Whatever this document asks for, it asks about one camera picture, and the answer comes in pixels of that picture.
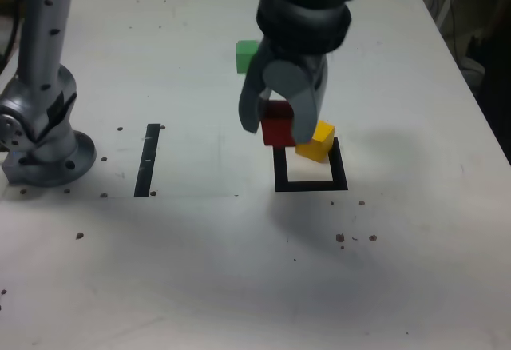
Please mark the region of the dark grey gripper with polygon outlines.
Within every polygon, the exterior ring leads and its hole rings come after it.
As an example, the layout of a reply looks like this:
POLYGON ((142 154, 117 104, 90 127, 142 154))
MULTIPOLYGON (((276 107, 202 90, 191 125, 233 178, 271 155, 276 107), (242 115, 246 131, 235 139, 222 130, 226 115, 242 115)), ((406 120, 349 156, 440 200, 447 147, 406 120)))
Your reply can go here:
POLYGON ((257 133, 271 92, 282 96, 293 110, 291 135, 297 145, 308 143, 315 132, 326 92, 327 57, 272 49, 263 37, 252 57, 239 100, 243 129, 257 133))

